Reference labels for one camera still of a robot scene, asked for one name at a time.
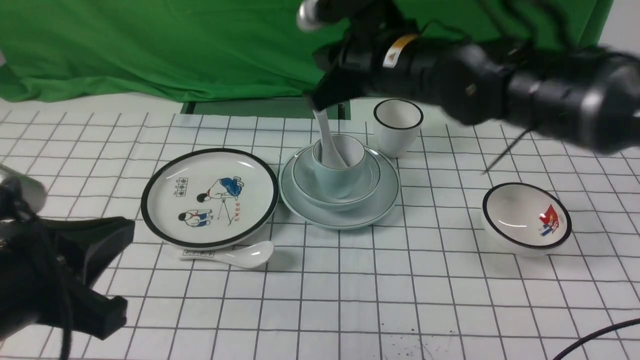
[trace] black mount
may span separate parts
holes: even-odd
[[[32,323],[61,327],[54,284],[42,258],[42,228],[53,239],[74,312],[73,330],[104,340],[126,322],[127,301],[91,287],[133,241],[135,222],[122,217],[36,225],[21,199],[19,181],[0,184],[0,340]]]

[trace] printed figure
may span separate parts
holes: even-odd
[[[203,227],[211,224],[213,210],[189,210],[178,215],[178,220],[191,227]]]
[[[558,214],[553,205],[549,205],[549,208],[544,214],[540,215],[540,221],[542,221],[542,236],[546,236],[549,233],[554,233],[560,223],[558,222]]]
[[[198,202],[205,202],[211,199],[222,200],[220,210],[218,211],[218,220],[222,214],[222,208],[225,208],[225,211],[227,212],[227,220],[229,221],[228,225],[231,225],[234,220],[239,221],[240,203],[237,201],[244,187],[244,183],[241,180],[242,179],[239,176],[234,176],[233,179],[230,177],[218,179],[213,186],[207,190],[207,192],[198,195],[196,200]],[[234,199],[236,201],[235,206],[232,204],[231,210],[235,210],[233,214],[229,213],[227,199]]]
[[[237,200],[244,186],[244,183],[240,180],[240,177],[237,176],[234,176],[233,179],[228,177],[218,179],[206,193],[198,195],[197,200],[198,202],[205,202],[211,199],[225,200],[230,198]]]

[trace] table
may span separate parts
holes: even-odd
[[[0,119],[0,161],[49,189],[41,215],[137,219],[134,243],[95,286],[129,300],[127,325],[106,341],[76,334],[73,358],[552,359],[639,314],[638,149],[596,157],[526,136],[482,175],[517,129],[427,121],[397,160],[402,195],[389,216],[335,232],[279,204],[241,245],[272,240],[275,255],[246,271],[172,258],[141,221],[142,189],[168,161],[209,147],[254,153],[277,171],[318,137],[310,119],[2,109]],[[362,121],[331,127],[374,141]],[[521,258],[492,247],[481,201],[509,181],[548,190],[571,211],[574,235],[557,253]],[[32,325],[0,346],[3,359],[54,358],[60,332]],[[632,327],[567,359],[637,354]]]

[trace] white ceramic spoon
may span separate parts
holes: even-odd
[[[329,118],[326,114],[326,110],[316,111],[314,115],[320,125],[320,139],[322,141],[322,164],[332,168],[346,168],[347,164],[342,159],[342,156],[335,148],[333,139],[331,138],[331,130],[329,129]]]
[[[257,268],[269,261],[273,254],[273,243],[262,241],[237,250],[184,250],[180,249],[180,260],[209,260],[244,269]]]

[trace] ceramic cup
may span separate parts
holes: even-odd
[[[378,150],[389,158],[398,158],[411,147],[424,120],[416,104],[402,99],[384,100],[373,109],[373,116]]]
[[[361,142],[348,135],[331,135],[335,148],[347,164],[346,168],[331,168],[322,164],[322,143],[316,142],[313,151],[313,169],[318,185],[326,194],[342,199],[349,195],[363,174],[365,149]]]

